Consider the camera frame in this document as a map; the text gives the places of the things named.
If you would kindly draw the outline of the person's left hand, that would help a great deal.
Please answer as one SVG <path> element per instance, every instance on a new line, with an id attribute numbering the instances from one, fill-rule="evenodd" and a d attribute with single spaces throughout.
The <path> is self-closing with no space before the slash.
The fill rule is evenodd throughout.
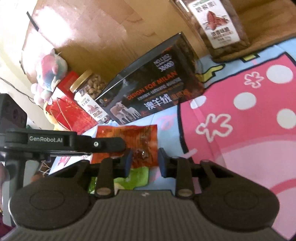
<path id="1" fill-rule="evenodd" d="M 4 167 L 4 165 L 2 163 L 0 163 L 0 166 L 1 166 L 1 187 L 6 179 L 6 169 Z M 34 182 L 34 181 L 37 181 L 41 178 L 44 178 L 43 174 L 40 172 L 40 171 L 36 171 L 34 174 L 26 174 L 25 175 L 26 177 L 30 177 L 30 182 Z"/>

